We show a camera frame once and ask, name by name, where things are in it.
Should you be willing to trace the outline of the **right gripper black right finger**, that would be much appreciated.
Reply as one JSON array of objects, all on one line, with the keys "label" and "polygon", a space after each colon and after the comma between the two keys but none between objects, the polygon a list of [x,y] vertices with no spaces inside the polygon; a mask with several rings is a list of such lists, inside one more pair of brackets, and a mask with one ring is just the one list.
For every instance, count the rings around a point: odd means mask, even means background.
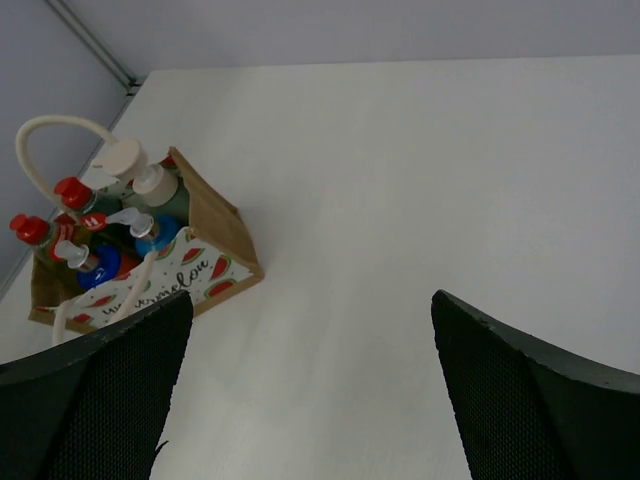
[{"label": "right gripper black right finger", "polygon": [[474,479],[636,479],[639,377],[432,297],[435,345]]}]

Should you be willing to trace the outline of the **yellow dish soap bottle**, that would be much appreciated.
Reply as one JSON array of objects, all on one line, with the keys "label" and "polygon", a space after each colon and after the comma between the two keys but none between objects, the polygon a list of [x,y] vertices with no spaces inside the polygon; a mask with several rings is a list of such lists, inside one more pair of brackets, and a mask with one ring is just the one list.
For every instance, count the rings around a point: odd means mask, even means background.
[{"label": "yellow dish soap bottle", "polygon": [[55,246],[63,240],[74,244],[86,243],[90,235],[80,226],[69,222],[49,222],[38,216],[16,215],[9,224],[16,237],[29,245],[44,267],[66,283],[76,283],[76,272],[64,259],[55,255]]}]

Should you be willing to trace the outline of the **grey-green pump soap bottle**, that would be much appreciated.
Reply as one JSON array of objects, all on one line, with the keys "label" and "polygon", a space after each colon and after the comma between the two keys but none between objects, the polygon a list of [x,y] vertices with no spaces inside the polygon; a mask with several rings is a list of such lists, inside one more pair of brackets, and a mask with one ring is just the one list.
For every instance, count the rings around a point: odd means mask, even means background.
[{"label": "grey-green pump soap bottle", "polygon": [[159,163],[150,164],[138,140],[116,142],[91,166],[130,187],[133,206],[156,215],[171,216],[181,225],[189,223],[190,196],[183,180]]}]

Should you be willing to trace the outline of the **watermelon print jute bag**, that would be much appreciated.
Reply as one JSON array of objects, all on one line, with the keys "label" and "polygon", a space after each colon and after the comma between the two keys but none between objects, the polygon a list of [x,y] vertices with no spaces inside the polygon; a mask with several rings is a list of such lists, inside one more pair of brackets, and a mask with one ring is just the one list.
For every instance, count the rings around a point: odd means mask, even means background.
[{"label": "watermelon print jute bag", "polygon": [[[202,314],[263,279],[253,241],[237,208],[213,189],[175,148],[170,148],[159,164],[173,170],[183,180],[190,196],[189,223],[182,225],[165,250],[140,257],[133,238],[122,241],[87,230],[79,216],[64,206],[54,193],[59,181],[50,184],[29,154],[30,136],[54,125],[76,126],[96,134],[104,140],[106,152],[116,142],[124,140],[93,121],[68,115],[36,117],[20,127],[15,139],[19,164],[32,184],[58,211],[54,219],[46,221],[80,226],[90,237],[86,243],[76,245],[85,244],[91,249],[109,245],[141,260],[126,276],[84,290],[77,280],[75,284],[59,280],[26,244],[34,258],[29,317],[51,327],[54,344],[62,342],[66,331],[80,334],[95,331],[180,291],[190,295],[195,313]],[[157,216],[140,206],[133,206],[132,189],[107,176],[110,184],[100,189],[80,181],[93,190],[118,197],[123,209],[135,207]]]}]

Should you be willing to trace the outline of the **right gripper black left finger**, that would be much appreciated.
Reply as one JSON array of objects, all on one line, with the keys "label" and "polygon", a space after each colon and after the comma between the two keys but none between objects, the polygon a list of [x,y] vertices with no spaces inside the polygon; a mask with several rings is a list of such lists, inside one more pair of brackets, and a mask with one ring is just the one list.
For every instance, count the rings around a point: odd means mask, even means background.
[{"label": "right gripper black left finger", "polygon": [[180,291],[3,364],[2,478],[149,478],[192,323]]}]

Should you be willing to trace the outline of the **green dish soap bottle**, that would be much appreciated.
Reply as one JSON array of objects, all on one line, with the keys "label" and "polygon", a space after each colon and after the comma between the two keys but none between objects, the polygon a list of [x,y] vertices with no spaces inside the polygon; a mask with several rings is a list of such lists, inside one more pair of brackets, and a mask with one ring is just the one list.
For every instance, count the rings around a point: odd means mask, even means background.
[{"label": "green dish soap bottle", "polygon": [[54,193],[60,197],[64,206],[79,216],[87,230],[122,241],[132,239],[127,226],[106,222],[109,216],[123,209],[118,197],[93,190],[76,177],[60,180],[54,187]]}]

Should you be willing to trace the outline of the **blue orange pump bottle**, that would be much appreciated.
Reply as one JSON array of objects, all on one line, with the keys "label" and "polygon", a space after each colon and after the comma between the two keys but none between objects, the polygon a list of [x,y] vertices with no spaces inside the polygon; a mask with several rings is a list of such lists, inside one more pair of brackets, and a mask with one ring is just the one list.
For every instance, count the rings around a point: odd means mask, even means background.
[{"label": "blue orange pump bottle", "polygon": [[76,280],[84,290],[126,276],[141,263],[138,257],[122,253],[109,245],[91,249],[85,244],[76,245],[68,240],[58,242],[54,254],[75,272]]}]

